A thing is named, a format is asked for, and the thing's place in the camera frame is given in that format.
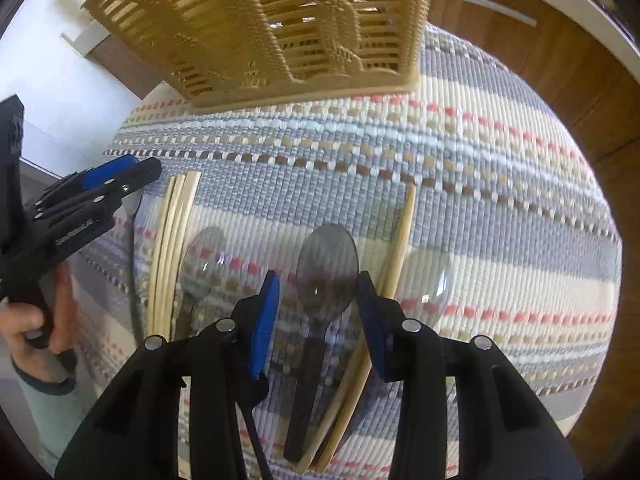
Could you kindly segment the teal sleeve forearm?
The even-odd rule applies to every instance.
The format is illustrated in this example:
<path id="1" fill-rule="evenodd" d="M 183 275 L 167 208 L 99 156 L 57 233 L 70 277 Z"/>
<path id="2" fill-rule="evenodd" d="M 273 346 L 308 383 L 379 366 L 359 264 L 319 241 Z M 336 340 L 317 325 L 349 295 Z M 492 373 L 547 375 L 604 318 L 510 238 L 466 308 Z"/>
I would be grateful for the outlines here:
<path id="1" fill-rule="evenodd" d="M 38 462 L 53 476 L 62 455 L 96 402 L 83 365 L 62 382 L 43 382 L 12 363 L 39 434 Z"/>

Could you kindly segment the left human hand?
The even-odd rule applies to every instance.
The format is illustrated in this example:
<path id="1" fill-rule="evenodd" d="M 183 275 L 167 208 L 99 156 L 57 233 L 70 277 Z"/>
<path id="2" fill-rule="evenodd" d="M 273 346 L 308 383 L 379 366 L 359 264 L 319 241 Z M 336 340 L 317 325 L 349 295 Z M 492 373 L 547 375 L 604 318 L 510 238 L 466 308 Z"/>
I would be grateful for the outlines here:
<path id="1" fill-rule="evenodd" d="M 1 308 L 1 335 L 13 364 L 22 373 L 47 384 L 60 384 L 70 374 L 64 370 L 58 356 L 73 350 L 79 337 L 78 303 L 74 298 L 70 267 L 66 262 L 60 263 L 54 275 L 52 330 L 47 350 L 35 349 L 24 336 L 43 326 L 44 314 L 39 308 L 10 302 Z"/>

